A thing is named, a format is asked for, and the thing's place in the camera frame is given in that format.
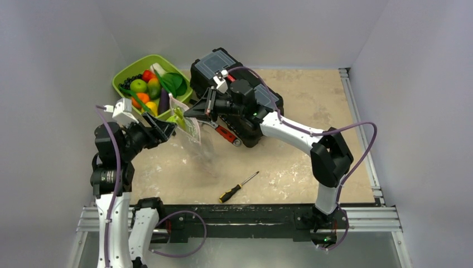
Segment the toy green onion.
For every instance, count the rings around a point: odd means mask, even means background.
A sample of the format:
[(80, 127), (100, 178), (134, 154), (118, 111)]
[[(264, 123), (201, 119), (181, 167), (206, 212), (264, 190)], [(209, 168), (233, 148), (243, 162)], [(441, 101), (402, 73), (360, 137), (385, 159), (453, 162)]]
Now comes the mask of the toy green onion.
[(184, 131), (193, 138), (197, 138), (199, 134), (198, 128), (195, 127), (194, 122), (184, 116), (184, 110), (180, 107), (172, 108), (171, 116), (166, 119), (166, 121), (177, 124), (180, 130)]

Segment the clear zip top bag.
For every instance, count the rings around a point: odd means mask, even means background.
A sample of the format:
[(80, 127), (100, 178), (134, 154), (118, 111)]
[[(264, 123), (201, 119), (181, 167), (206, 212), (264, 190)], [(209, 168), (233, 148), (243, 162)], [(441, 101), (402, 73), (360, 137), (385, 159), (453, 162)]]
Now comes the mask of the clear zip top bag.
[(177, 124), (176, 134), (191, 160), (199, 169), (213, 175), (216, 153), (210, 133), (203, 130), (195, 118), (184, 116), (184, 112), (189, 110), (187, 105), (171, 93), (168, 96), (171, 116), (167, 121)]

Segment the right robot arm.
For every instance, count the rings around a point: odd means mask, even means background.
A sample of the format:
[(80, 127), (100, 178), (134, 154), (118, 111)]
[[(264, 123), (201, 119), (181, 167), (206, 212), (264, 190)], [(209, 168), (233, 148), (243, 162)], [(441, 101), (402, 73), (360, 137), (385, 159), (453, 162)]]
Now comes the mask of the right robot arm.
[(354, 161), (338, 130), (317, 130), (282, 117), (276, 109), (257, 102), (255, 90), (246, 80), (228, 83), (222, 76), (213, 80), (214, 84), (184, 116), (208, 122), (219, 116), (244, 119), (263, 136), (276, 138), (306, 153), (319, 183), (313, 220), (320, 227), (332, 223), (339, 207), (341, 181)]

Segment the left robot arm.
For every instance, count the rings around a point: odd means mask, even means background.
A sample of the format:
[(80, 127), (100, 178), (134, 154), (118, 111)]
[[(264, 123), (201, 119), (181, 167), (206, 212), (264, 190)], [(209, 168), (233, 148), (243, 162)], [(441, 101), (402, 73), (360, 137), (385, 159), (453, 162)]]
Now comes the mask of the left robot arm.
[(133, 224), (129, 218), (134, 166), (132, 160), (144, 149), (167, 142), (177, 124), (144, 114), (148, 123), (131, 122), (125, 127), (103, 120), (95, 131), (98, 152), (93, 157), (90, 183), (99, 218), (98, 267), (146, 267), (144, 252), (154, 228), (166, 223), (160, 198), (139, 200)]

